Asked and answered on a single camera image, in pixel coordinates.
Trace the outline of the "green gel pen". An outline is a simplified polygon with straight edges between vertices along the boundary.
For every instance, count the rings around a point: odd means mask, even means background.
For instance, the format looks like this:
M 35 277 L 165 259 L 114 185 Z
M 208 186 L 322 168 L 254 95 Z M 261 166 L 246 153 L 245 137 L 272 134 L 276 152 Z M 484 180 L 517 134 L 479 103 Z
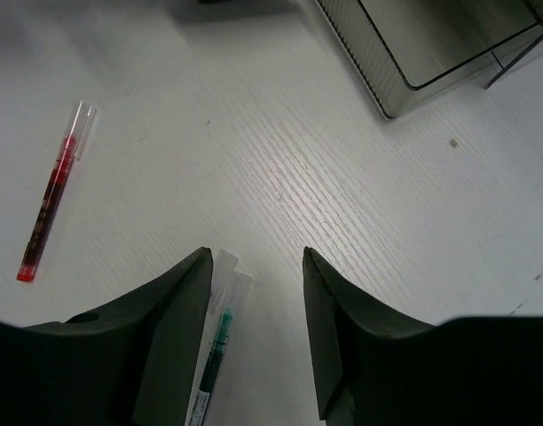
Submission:
M 210 300 L 185 425 L 203 425 L 206 421 L 224 355 L 237 333 L 251 289 L 252 277 L 247 274 L 232 271 L 223 279 L 219 288 L 222 293 L 217 296 L 214 291 Z

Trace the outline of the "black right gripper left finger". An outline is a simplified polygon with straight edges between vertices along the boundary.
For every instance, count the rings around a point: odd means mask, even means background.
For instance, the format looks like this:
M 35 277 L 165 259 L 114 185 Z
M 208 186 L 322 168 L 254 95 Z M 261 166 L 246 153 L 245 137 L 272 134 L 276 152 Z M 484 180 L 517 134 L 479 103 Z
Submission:
M 65 322 L 0 321 L 0 425 L 182 425 L 209 305 L 199 248 Z

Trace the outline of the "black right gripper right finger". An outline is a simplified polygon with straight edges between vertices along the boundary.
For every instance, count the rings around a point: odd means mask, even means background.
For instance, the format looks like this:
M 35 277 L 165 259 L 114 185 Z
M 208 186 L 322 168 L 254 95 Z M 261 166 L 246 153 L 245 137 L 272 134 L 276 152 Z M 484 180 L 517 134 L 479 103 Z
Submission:
M 543 317 L 431 325 L 371 296 L 315 249 L 303 293 L 328 425 L 543 425 Z

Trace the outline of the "red gel pen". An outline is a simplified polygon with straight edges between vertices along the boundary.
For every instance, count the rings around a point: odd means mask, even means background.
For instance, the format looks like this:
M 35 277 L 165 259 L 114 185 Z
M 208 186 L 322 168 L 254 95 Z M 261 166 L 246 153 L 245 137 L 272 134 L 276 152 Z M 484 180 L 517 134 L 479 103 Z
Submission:
M 75 160 L 82 157 L 96 112 L 96 107 L 83 101 L 77 101 L 74 105 L 45 188 L 33 232 L 16 275 L 17 281 L 29 283 L 35 278 L 71 170 Z

